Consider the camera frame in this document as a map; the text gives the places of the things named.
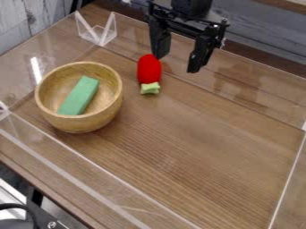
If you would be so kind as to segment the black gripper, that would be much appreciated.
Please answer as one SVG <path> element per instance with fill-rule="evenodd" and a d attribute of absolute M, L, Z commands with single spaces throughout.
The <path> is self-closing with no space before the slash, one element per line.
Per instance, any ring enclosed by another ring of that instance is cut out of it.
<path fill-rule="evenodd" d="M 212 0 L 148 0 L 147 21 L 152 54 L 161 59 L 169 52 L 171 33 L 195 37 L 195 48 L 189 53 L 187 72 L 196 73 L 208 63 L 217 39 L 223 39 L 229 22 L 211 10 Z"/>

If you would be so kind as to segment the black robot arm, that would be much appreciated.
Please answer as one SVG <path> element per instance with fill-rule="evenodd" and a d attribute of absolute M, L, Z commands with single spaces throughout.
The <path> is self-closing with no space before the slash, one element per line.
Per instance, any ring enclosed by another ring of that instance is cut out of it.
<path fill-rule="evenodd" d="M 145 21 L 149 27 L 152 55 L 169 53 L 171 33 L 195 40 L 187 72 L 196 73 L 208 63 L 215 48 L 221 48 L 228 20 L 211 10 L 212 0 L 147 0 Z"/>

